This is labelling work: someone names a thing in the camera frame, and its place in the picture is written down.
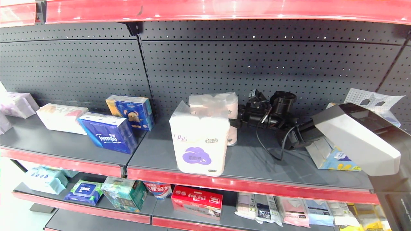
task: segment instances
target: lower shelf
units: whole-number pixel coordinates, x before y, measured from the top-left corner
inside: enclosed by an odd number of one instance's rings
[[[78,180],[82,179],[95,182],[104,182],[105,178],[106,176],[102,175],[79,173],[75,177],[69,179],[67,189],[63,190],[59,195],[34,191],[29,189],[24,183],[21,183],[19,186],[17,186],[17,188],[14,189],[13,195],[23,200],[32,201],[42,205],[61,208],[73,212],[150,224],[150,217],[157,202],[157,199],[152,195],[147,196],[143,204],[143,209],[139,213],[116,209],[105,196],[102,196],[100,198],[96,206],[83,202],[64,200],[64,197],[69,193],[71,188],[75,183],[77,183]]]
[[[59,209],[47,222],[45,231],[167,231],[167,228],[148,224],[98,217]]]

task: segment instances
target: white tissue pack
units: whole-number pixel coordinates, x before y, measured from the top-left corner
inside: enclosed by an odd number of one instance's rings
[[[27,119],[38,109],[39,106],[29,93],[6,92],[0,96],[0,111],[5,116]]]
[[[223,100],[227,104],[228,118],[237,119],[238,115],[238,97],[235,92],[221,93],[221,94],[205,94],[205,95],[190,95],[188,98],[188,104],[190,108],[201,108],[213,107],[212,104],[215,100]],[[230,126],[228,146],[233,146],[237,143],[237,128]]]
[[[66,189],[68,180],[58,170],[38,167],[25,173],[23,183],[31,190],[58,195]]]
[[[12,127],[13,125],[10,123],[7,117],[0,112],[0,134],[4,134]]]
[[[46,104],[37,110],[37,115],[49,130],[87,135],[77,121],[86,112],[86,107]]]
[[[216,100],[213,106],[197,111],[182,101],[169,122],[180,171],[208,176],[223,173],[230,129],[225,101]]]

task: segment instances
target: red shelf edge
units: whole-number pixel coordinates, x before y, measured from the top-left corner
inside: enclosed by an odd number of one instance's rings
[[[195,222],[184,222],[166,218],[153,217],[152,224],[154,226],[166,227],[170,229],[182,229],[188,231],[237,231],[241,229],[231,229],[220,226],[200,224]]]
[[[299,197],[324,201],[379,204],[376,194],[371,194],[367,190],[359,189],[349,190],[332,189],[331,187],[315,188],[299,185],[282,185],[250,180],[237,180],[224,177],[209,177],[135,168],[128,168],[127,178],[133,180],[163,182],[175,185],[222,189],[235,192]]]
[[[36,3],[24,3],[0,7],[0,28],[34,25],[36,23]]]
[[[31,201],[31,202],[42,204],[45,206],[61,208],[61,209],[65,209],[65,210],[69,210],[69,211],[73,211],[77,213],[85,213],[85,214],[96,215],[100,217],[108,217],[108,218],[114,218],[114,219],[119,219],[119,220],[124,220],[124,221],[150,224],[150,216],[147,216],[147,215],[132,214],[132,213],[102,209],[98,207],[84,206],[84,205],[79,205],[79,204],[74,204],[74,203],[52,200],[52,199],[44,198],[41,196],[25,194],[22,192],[12,192],[12,194],[16,198],[19,198],[22,200]]]
[[[79,172],[86,172],[105,176],[121,177],[122,173],[121,167],[119,165],[98,164],[80,160],[51,157],[25,151],[12,150],[5,147],[1,147],[0,155],[10,159],[23,160],[45,166],[64,168]]]

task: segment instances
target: product package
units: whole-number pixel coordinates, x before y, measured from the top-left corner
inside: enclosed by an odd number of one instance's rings
[[[4,134],[10,128],[12,128],[13,125],[10,123],[10,121],[7,119],[7,117],[0,112],[0,134]]]
[[[37,115],[49,130],[87,135],[77,120],[86,112],[86,107],[46,104],[37,110]]]
[[[128,118],[131,127],[151,131],[154,118],[150,100],[145,97],[112,95],[106,99],[111,114]]]
[[[255,220],[256,212],[255,195],[252,193],[239,192],[236,211],[234,213],[237,216]]]
[[[0,96],[0,111],[5,116],[26,119],[39,109],[29,93],[6,92]]]
[[[68,180],[60,171],[38,167],[25,173],[23,183],[31,190],[58,195],[66,189]]]
[[[344,202],[327,202],[334,216],[335,225],[359,227],[360,223]]]
[[[326,201],[304,200],[309,224],[334,226],[334,217]]]
[[[383,231],[383,225],[376,214],[374,205],[354,204],[354,209],[364,231]]]
[[[102,183],[79,180],[64,198],[65,201],[81,201],[96,205],[102,196]]]
[[[158,183],[158,182],[151,182],[151,181],[143,181],[145,187],[148,191],[150,191],[157,199],[163,200],[168,196],[171,196],[173,193],[171,191],[170,184]]]
[[[225,102],[193,115],[182,101],[169,122],[180,171],[208,176],[223,173],[230,128]]]
[[[213,107],[212,103],[215,100],[223,100],[227,104],[228,118],[237,119],[238,115],[238,97],[235,92],[221,93],[221,94],[205,94],[205,95],[190,95],[188,98],[188,104],[190,108],[207,108]],[[228,136],[228,146],[233,146],[237,143],[237,128],[230,126]]]
[[[140,212],[147,191],[141,181],[108,176],[102,186],[104,195],[115,208]]]
[[[273,196],[255,194],[256,203],[256,221],[260,224],[263,222],[276,223],[282,225],[282,218]]]
[[[220,220],[223,195],[176,185],[171,200],[175,210]]]
[[[282,196],[276,199],[284,223],[309,228],[309,218],[302,199]]]
[[[79,122],[99,148],[127,154],[132,154],[137,148],[137,140],[126,118],[87,112]]]

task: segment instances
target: upper shelf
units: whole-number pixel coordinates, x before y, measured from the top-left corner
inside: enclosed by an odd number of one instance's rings
[[[13,128],[1,135],[1,155],[36,164],[121,177],[132,155],[96,147],[86,135],[48,130],[37,115],[7,117]],[[136,138],[140,143],[145,131]]]
[[[279,146],[275,131],[259,130],[267,148]],[[148,132],[127,165],[128,178],[178,185],[301,197],[352,203],[378,203],[364,172],[317,169],[304,150],[285,151],[275,161],[257,141],[255,128],[242,127],[238,142],[228,147],[225,169],[220,177],[187,174],[178,170],[168,120]]]
[[[411,1],[48,0],[46,23],[272,18],[411,24]]]

